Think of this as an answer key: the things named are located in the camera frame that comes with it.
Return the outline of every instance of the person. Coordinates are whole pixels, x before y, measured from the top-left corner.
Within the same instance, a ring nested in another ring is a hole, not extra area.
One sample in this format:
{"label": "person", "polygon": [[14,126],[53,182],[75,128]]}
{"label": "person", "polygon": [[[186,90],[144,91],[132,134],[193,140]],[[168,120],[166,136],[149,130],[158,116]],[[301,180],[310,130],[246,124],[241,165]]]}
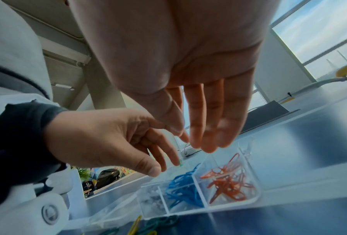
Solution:
{"label": "person", "polygon": [[[0,1],[0,166],[30,169],[25,180],[11,176],[7,185],[34,182],[64,163],[120,165],[156,177],[166,170],[164,153],[179,165],[159,129],[209,153],[228,146],[245,122],[260,46],[278,2],[70,0],[112,83],[149,111],[80,112],[50,101],[39,40]],[[190,137],[183,131],[181,86]]]}

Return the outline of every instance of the concrete pillar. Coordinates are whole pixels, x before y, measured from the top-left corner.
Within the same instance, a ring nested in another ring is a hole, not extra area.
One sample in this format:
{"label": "concrete pillar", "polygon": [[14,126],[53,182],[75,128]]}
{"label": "concrete pillar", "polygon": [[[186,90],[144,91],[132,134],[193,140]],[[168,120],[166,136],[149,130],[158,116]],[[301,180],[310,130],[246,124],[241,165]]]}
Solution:
{"label": "concrete pillar", "polygon": [[126,107],[121,92],[111,84],[95,56],[83,68],[83,73],[95,109]]}

